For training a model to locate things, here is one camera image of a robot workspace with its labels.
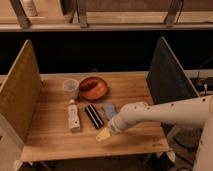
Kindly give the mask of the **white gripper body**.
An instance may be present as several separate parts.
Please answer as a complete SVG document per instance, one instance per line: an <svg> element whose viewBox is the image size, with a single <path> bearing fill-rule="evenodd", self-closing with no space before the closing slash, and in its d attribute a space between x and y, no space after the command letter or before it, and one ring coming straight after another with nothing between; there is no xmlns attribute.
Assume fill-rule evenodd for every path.
<svg viewBox="0 0 213 171"><path fill-rule="evenodd" d="M108 122L108 129L111 134L118 134L126 129L144 121L143 112L149 105L146 102L136 102L124 105L118 114Z"/></svg>

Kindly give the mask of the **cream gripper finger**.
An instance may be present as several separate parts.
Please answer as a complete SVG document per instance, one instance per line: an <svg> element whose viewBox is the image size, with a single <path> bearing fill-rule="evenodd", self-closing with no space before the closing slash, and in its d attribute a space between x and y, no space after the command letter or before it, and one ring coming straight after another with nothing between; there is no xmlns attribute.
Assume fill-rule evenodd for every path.
<svg viewBox="0 0 213 171"><path fill-rule="evenodd" d="M110 136L111 136L110 130L108 127L106 127L96 136L96 141L97 142L104 141Z"/></svg>

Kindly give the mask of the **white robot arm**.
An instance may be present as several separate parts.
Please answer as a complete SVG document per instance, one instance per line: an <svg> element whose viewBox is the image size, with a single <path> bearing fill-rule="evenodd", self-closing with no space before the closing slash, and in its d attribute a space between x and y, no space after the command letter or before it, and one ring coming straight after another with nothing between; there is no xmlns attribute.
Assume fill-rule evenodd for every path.
<svg viewBox="0 0 213 171"><path fill-rule="evenodd" d="M161 122L203 129L193 171L213 171L213 95L157 105L128 103L96 136L101 142L141 122Z"/></svg>

